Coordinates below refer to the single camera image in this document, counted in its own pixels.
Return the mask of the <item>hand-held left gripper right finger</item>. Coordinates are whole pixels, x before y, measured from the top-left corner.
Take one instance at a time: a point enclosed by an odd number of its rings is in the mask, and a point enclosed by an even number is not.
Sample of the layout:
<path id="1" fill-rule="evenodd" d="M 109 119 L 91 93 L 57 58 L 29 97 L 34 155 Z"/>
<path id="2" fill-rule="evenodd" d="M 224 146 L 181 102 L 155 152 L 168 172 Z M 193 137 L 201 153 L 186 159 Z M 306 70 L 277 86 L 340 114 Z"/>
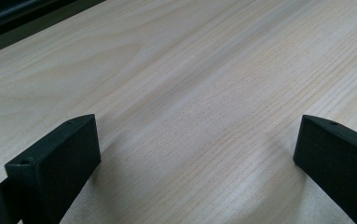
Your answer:
<path id="1" fill-rule="evenodd" d="M 294 162 L 357 224 L 357 132 L 305 115 Z"/>

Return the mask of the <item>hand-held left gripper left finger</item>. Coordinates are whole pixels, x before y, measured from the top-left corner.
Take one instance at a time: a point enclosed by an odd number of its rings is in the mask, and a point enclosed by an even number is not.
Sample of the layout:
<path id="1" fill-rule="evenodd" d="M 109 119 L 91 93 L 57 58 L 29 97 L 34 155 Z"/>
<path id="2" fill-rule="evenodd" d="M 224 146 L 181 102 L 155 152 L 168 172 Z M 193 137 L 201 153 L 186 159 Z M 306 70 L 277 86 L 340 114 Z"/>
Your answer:
<path id="1" fill-rule="evenodd" d="M 5 164 L 9 219 L 59 224 L 100 162 L 95 116 L 65 121 Z"/>

